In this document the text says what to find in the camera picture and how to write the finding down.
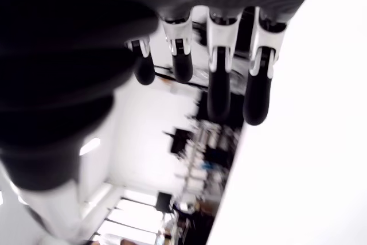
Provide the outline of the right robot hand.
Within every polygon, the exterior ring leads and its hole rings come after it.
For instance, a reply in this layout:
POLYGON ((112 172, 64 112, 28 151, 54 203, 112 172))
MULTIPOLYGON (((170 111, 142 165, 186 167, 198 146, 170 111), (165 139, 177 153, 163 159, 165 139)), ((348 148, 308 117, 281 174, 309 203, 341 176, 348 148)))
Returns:
POLYGON ((154 77, 148 37, 163 23, 178 82, 192 76, 191 9, 209 9, 208 115, 229 111, 229 74, 243 11, 251 66, 243 115, 268 113, 274 64, 304 0, 1 0, 1 164, 33 219, 55 238, 88 244, 79 207, 79 152, 136 73, 154 77))

